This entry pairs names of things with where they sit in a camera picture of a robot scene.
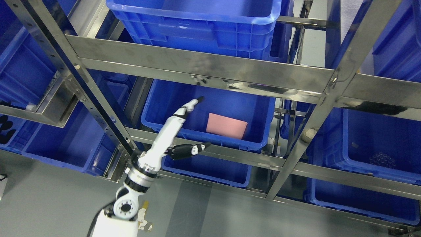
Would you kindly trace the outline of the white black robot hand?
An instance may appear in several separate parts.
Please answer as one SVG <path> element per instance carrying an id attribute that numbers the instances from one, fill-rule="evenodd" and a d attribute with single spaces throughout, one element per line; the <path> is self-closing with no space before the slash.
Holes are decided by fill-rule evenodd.
<path id="1" fill-rule="evenodd" d="M 174 160 L 193 157 L 211 146 L 210 142 L 201 144 L 173 145 L 173 141 L 185 123 L 188 115 L 194 111 L 197 104 L 204 100 L 204 96 L 185 103 L 178 108 L 164 123 L 157 137 L 147 152 L 133 153 L 133 166 L 148 175 L 156 174 L 161 168 L 162 158 L 170 156 Z"/>

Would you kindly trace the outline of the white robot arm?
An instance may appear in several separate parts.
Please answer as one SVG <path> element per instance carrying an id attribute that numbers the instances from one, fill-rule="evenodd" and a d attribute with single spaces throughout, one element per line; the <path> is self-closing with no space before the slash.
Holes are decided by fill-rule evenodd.
<path id="1" fill-rule="evenodd" d="M 150 232 L 153 224 L 145 219 L 148 203 L 140 205 L 155 178 L 154 169 L 131 168 L 114 201 L 96 214 L 87 237 L 137 237 L 139 231 Z"/>

